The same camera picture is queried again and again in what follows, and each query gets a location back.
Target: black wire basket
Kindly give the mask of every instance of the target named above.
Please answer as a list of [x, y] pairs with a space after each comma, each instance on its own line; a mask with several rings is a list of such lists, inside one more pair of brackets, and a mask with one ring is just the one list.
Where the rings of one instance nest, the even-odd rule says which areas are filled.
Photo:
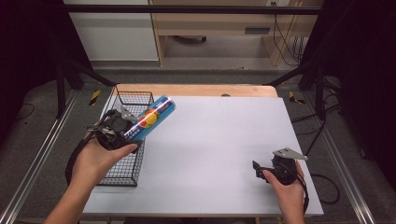
[[[117, 109], [120, 112], [124, 107], [137, 117], [154, 103], [150, 91], [118, 91], [116, 87], [111, 96], [105, 106], [105, 112], [111, 109]], [[144, 149], [145, 139], [135, 154], [131, 153], [117, 162], [98, 185], [136, 187]]]

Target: person's left hand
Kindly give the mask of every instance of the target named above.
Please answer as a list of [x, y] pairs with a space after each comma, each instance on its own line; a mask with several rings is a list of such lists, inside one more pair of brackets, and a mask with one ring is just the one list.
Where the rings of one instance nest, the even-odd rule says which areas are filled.
[[79, 153], [73, 167], [72, 182], [78, 182], [84, 187], [95, 187], [120, 159], [137, 148], [137, 144], [127, 145], [116, 150], [103, 148], [93, 138]]

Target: white table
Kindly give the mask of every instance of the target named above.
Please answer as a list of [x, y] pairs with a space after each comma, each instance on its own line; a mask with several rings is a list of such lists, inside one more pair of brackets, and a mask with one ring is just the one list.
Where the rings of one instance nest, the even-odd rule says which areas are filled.
[[[252, 160], [271, 167], [272, 152], [301, 152], [281, 98], [172, 96], [177, 109], [146, 139], [138, 186], [96, 187], [85, 215], [278, 217], [276, 195]], [[310, 203], [323, 214], [304, 161]]]

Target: metal rail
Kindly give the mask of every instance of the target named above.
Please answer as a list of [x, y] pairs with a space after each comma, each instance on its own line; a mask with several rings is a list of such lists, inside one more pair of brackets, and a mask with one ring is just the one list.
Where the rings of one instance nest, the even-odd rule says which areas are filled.
[[[306, 92], [303, 92], [303, 95], [308, 103], [309, 108], [313, 113], [315, 113], [312, 94], [307, 94]], [[320, 126], [319, 118], [315, 118], [318, 126]], [[349, 169], [344, 163], [344, 160], [339, 153], [336, 144], [332, 140], [332, 136], [330, 135], [329, 130], [327, 130], [326, 126], [323, 128], [323, 139], [325, 145], [327, 146], [326, 148], [334, 165], [335, 171], [337, 172], [338, 177], [340, 177], [341, 183], [344, 187], [344, 190], [346, 191], [346, 195], [348, 196], [352, 207], [355, 210], [359, 222], [362, 224], [375, 224], [374, 217], [369, 207], [367, 206], [366, 201], [364, 201], [358, 185], [356, 184], [352, 174], [349, 172]]]
[[73, 108], [73, 105], [78, 96], [78, 91], [72, 91], [68, 100], [67, 107], [63, 113], [63, 115], [56, 119], [54, 124], [52, 125], [47, 138], [45, 139], [43, 145], [38, 150], [37, 155], [35, 156], [35, 160], [32, 162], [29, 170], [27, 171], [25, 177], [20, 183], [17, 191], [12, 197], [11, 201], [8, 203], [6, 209], [0, 216], [0, 224], [8, 224], [13, 223], [15, 218], [23, 206], [26, 197], [28, 196], [30, 190], [32, 189], [33, 184], [37, 180], [38, 175], [40, 174], [41, 168], [43, 167], [48, 155], [50, 154], [52, 147], [58, 138], [59, 132], [64, 126], [65, 121], [69, 117], [70, 111]]

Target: can label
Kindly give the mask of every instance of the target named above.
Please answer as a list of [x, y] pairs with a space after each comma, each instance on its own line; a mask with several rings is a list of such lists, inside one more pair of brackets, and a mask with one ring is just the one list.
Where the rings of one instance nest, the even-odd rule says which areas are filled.
[[155, 129], [164, 119], [166, 119], [176, 106], [174, 101], [163, 95], [155, 101], [147, 110], [142, 112], [138, 121], [133, 123], [133, 127], [123, 135], [130, 141], [143, 140], [152, 130]]

